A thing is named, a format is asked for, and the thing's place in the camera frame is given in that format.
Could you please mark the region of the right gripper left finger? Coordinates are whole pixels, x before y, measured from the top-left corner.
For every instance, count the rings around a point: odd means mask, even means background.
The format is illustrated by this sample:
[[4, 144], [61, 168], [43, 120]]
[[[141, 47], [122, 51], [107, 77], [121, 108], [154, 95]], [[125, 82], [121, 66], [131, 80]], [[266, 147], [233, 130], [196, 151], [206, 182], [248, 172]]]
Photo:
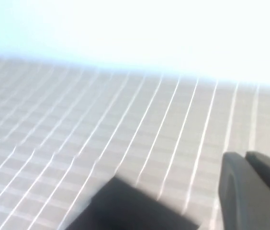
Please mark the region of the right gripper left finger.
[[270, 188], [245, 156], [223, 155], [218, 194], [225, 230], [270, 230]]

